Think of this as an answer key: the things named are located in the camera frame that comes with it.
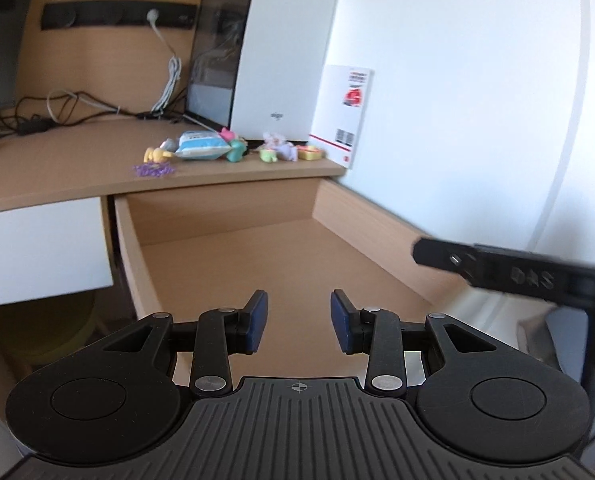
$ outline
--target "round black disc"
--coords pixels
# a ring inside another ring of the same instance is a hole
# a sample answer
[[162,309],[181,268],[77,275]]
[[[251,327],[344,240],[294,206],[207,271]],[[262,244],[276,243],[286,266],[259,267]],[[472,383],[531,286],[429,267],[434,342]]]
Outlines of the round black disc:
[[135,355],[74,354],[38,370],[8,396],[10,430],[39,456],[75,465],[116,462],[154,445],[177,420],[180,394]]
[[477,384],[471,400],[482,413],[503,420],[523,420],[537,415],[546,405],[546,396],[535,384],[499,377]]
[[421,386],[421,420],[449,447],[488,462],[533,463],[570,452],[587,429],[584,390],[513,352],[502,359],[495,352],[456,354]]
[[73,420],[95,420],[112,415],[126,401],[126,390],[108,379],[75,379],[62,384],[52,398],[53,409]]

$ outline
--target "white drawer front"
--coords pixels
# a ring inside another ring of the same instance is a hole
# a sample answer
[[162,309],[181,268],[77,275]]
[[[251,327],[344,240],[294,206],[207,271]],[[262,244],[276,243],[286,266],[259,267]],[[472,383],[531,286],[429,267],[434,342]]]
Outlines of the white drawer front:
[[0,213],[0,304],[112,284],[101,199]]

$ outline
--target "green toy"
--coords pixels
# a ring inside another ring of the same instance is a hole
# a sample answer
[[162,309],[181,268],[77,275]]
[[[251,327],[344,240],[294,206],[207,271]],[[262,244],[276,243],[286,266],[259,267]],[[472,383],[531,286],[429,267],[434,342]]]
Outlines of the green toy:
[[277,162],[277,153],[275,150],[264,148],[260,150],[260,158],[264,162]]
[[246,143],[240,139],[233,139],[229,144],[231,145],[231,151],[226,153],[226,159],[229,162],[239,162],[242,160],[242,156],[244,156],[244,152],[246,151]]

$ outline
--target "toy figure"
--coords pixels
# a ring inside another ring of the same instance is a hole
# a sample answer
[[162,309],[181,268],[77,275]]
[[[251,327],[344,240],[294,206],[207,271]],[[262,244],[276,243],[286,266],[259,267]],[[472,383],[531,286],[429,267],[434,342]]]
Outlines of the toy figure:
[[222,128],[222,131],[219,132],[219,136],[222,137],[226,142],[231,142],[232,140],[237,139],[237,135],[234,134],[228,128]]
[[297,148],[292,142],[288,142],[286,137],[279,134],[265,133],[262,150],[273,150],[281,160],[297,160]]
[[324,151],[316,146],[298,146],[297,152],[299,158],[304,160],[319,160],[324,156]]
[[275,150],[270,150],[269,148],[262,148],[260,150],[260,158],[264,162],[277,162],[277,153]]
[[246,151],[246,142],[240,139],[233,139],[229,142],[231,151],[226,153],[226,160],[229,162],[239,162]]
[[162,162],[165,162],[167,158],[171,158],[172,156],[175,156],[175,154],[166,152],[161,148],[146,148],[144,163],[154,162],[155,164],[161,164]]

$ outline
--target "blue toy package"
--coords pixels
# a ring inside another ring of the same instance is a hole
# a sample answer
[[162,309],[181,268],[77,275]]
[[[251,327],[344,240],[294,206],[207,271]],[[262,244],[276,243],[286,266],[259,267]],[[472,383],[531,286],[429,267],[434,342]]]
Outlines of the blue toy package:
[[215,160],[231,150],[231,146],[214,132],[184,132],[175,155],[186,160]]

